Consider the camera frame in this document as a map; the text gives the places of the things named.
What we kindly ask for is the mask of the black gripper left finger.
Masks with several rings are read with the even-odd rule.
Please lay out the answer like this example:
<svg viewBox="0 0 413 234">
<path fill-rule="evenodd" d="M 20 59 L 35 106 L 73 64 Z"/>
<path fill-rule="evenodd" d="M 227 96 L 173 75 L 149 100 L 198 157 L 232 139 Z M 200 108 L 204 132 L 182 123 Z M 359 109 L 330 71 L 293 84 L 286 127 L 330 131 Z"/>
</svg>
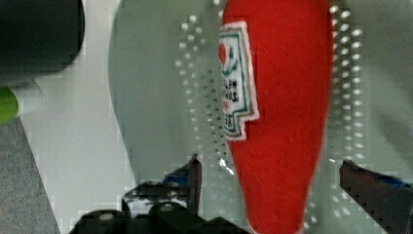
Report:
<svg viewBox="0 0 413 234">
<path fill-rule="evenodd" d="M 162 180 L 140 183 L 118 210 L 82 215 L 69 234 L 250 234 L 233 222 L 199 216 L 202 164 L 193 155 Z"/>
</svg>

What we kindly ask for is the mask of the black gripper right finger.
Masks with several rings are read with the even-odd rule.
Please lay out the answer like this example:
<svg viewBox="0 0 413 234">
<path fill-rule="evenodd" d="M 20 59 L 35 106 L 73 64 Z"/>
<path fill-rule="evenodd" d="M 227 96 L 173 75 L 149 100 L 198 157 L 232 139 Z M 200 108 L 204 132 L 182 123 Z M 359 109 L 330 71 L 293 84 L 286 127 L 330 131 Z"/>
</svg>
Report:
<svg viewBox="0 0 413 234">
<path fill-rule="evenodd" d="M 351 160 L 339 169 L 340 186 L 388 234 L 412 234 L 412 185 L 369 171 Z"/>
</svg>

